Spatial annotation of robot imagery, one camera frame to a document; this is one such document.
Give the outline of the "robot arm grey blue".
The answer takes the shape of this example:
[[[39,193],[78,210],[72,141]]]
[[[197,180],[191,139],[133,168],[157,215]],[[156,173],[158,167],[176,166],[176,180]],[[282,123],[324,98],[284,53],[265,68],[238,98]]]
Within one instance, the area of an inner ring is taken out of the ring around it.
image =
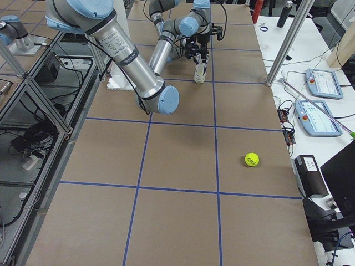
[[[179,1],[151,1],[149,4],[149,16],[159,34],[158,42],[149,61],[151,67],[166,62],[178,36],[190,37],[197,33],[202,24],[202,19],[197,14],[199,9],[196,7],[192,7],[189,14],[185,16],[164,21],[162,14],[178,4]]]
[[[178,1],[151,1],[149,16],[160,31],[149,62],[117,21],[113,1],[46,1],[47,25],[62,32],[86,34],[102,46],[115,64],[135,84],[136,102],[141,109],[165,115],[178,107],[180,95],[176,87],[166,85],[160,73],[168,60],[176,37],[192,37],[210,32],[210,2],[194,1],[189,14],[164,21],[162,13],[178,5]]]

